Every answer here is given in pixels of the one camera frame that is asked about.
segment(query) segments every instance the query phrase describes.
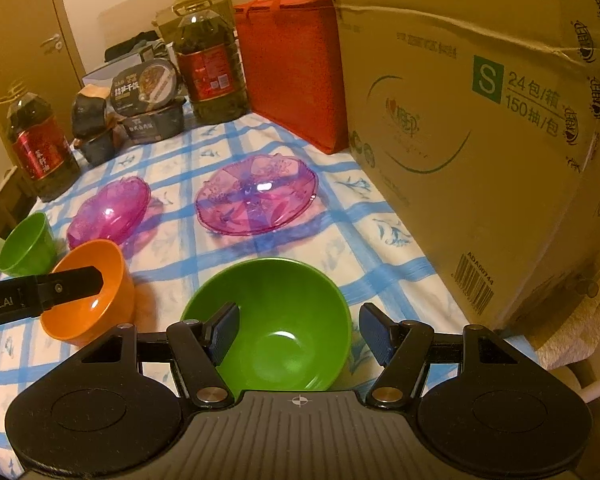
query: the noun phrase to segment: orange bowl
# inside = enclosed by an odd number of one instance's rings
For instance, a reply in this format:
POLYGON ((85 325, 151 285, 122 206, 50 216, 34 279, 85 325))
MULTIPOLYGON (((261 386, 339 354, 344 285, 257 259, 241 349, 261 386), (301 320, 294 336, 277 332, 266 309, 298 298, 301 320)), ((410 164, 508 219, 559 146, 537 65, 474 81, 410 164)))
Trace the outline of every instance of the orange bowl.
POLYGON ((97 296, 56 305, 40 316, 45 332, 54 339, 84 346, 119 323, 134 317, 134 282, 120 248, 109 240, 92 240, 76 247, 52 272, 94 266, 104 285, 97 296))

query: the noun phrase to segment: checkered tablecloth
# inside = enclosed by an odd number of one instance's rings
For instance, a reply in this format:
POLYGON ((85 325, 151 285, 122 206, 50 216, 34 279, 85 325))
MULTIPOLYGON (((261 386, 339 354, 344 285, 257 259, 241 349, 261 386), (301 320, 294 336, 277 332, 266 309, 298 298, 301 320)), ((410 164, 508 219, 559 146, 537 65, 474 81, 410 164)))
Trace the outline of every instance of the checkered tablecloth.
MULTIPOLYGON (((46 213, 61 253, 66 251, 66 229, 82 202, 106 183, 131 175, 144 178, 152 190, 147 216, 123 247, 136 285, 136 325, 141 332, 164 330, 178 321, 194 291, 216 272, 235 262, 274 255, 322 270, 349 303, 353 342, 337 388, 365 390, 381 371, 358 331, 363 302, 373 301, 395 320, 422 320, 437 332, 459 333, 466 323, 405 226, 347 152, 324 155, 256 114, 129 148, 86 171, 54 202, 34 208, 46 213), (255 237, 213 234, 196 219, 196 190, 215 170, 251 153, 301 158, 318 174, 318 195, 301 217, 275 232, 255 237)), ((523 341, 521 345, 528 353, 530 348, 523 341)), ((8 405, 73 351, 46 336, 37 319, 0 327, 3 475, 15 477, 22 471, 4 433, 8 405)), ((432 367, 429 386, 448 377, 453 368, 432 367)), ((173 387, 168 365, 145 365, 144 373, 173 387)))

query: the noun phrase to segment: screw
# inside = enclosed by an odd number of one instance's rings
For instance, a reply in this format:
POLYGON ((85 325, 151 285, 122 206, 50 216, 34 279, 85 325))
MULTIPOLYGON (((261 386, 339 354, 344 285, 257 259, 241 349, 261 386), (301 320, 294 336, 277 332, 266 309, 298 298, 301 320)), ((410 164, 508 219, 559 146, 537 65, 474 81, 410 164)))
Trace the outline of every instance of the screw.
POLYGON ((218 388, 216 386, 208 386, 198 390, 196 397, 202 402, 208 402, 212 404, 214 402, 221 402, 229 396, 229 393, 224 388, 218 388))
POLYGON ((373 390, 371 396, 378 402, 398 402, 402 398, 402 392, 392 386, 383 386, 373 390))

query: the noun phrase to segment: pink transparent bowl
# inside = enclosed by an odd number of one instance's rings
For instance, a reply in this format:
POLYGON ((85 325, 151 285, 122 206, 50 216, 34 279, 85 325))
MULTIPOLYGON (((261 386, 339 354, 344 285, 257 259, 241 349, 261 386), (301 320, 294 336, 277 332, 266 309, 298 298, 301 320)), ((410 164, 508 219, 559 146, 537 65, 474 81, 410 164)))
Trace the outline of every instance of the pink transparent bowl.
POLYGON ((211 231, 256 235, 297 218, 317 189, 317 175, 302 160, 252 155, 216 171, 204 183, 196 196, 196 212, 211 231))
POLYGON ((78 209, 66 232, 69 248, 97 238, 123 244, 142 222, 150 199, 149 185, 137 176, 110 182, 78 209))

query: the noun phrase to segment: door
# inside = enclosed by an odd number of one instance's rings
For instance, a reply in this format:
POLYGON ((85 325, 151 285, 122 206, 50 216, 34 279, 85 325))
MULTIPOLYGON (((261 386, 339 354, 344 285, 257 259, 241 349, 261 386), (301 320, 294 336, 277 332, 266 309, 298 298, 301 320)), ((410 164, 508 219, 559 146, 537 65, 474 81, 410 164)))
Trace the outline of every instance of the door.
POLYGON ((54 0, 0 0, 0 134, 3 139, 9 108, 3 99, 18 80, 51 104, 64 134, 68 139, 73 138, 71 108, 82 84, 66 47, 67 40, 72 42, 73 38, 63 35, 54 0))

